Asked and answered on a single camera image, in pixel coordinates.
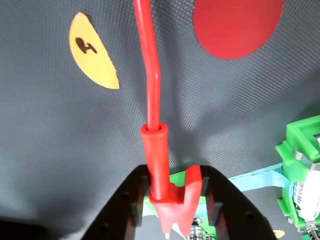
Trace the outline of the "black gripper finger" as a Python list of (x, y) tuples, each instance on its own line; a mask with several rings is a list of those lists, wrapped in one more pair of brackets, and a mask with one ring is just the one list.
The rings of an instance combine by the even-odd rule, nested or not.
[(144, 198), (150, 194), (147, 165), (137, 166), (120, 184), (82, 237), (84, 240), (134, 240), (142, 225)]
[(201, 196), (205, 197), (208, 224), (217, 240), (271, 240), (273, 230), (267, 218), (221, 172), (200, 166)]

